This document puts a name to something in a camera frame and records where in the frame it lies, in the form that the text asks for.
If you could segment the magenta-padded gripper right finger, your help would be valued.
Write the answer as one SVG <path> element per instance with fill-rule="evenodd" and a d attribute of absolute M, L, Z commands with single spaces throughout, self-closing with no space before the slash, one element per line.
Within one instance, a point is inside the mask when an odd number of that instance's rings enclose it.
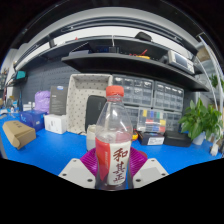
<path fill-rule="evenodd" d="M 130 149 L 128 188 L 136 189 L 166 177 L 168 172 L 157 159 L 148 159 L 143 152 Z"/>

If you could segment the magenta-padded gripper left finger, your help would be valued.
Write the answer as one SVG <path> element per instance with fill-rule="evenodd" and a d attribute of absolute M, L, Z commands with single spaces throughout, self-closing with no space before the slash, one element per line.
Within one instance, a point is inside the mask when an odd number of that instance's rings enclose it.
<path fill-rule="evenodd" d="M 98 160 L 96 157 L 96 149 L 93 148 L 80 159 L 71 159 L 59 176 L 78 186 L 94 189 L 97 173 Z"/>

